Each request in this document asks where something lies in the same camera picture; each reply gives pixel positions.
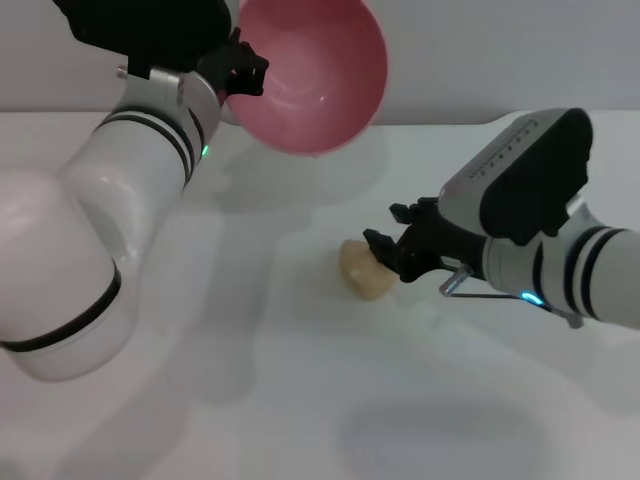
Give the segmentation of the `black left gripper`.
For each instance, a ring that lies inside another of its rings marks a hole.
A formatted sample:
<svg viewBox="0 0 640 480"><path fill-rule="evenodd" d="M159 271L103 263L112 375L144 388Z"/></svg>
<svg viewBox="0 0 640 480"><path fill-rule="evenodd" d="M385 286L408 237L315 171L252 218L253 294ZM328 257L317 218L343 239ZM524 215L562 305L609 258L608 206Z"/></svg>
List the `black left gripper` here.
<svg viewBox="0 0 640 480"><path fill-rule="evenodd" d="M197 73L218 96L262 96L269 61L259 56L248 42L240 42L235 27L230 37L210 50L198 62Z"/></svg>

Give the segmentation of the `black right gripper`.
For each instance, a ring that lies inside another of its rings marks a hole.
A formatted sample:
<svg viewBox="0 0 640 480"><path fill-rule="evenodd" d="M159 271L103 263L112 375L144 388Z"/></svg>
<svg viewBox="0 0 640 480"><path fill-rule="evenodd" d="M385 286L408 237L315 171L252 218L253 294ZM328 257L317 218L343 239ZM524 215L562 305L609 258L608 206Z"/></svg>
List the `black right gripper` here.
<svg viewBox="0 0 640 480"><path fill-rule="evenodd" d="M434 270L450 270L444 257L471 268L472 276L485 279L482 261L486 238L446 220L438 210L438 199L422 197L416 203L394 203L389 211L407 228L396 241L377 230L363 232L369 250L378 263L412 283Z"/></svg>

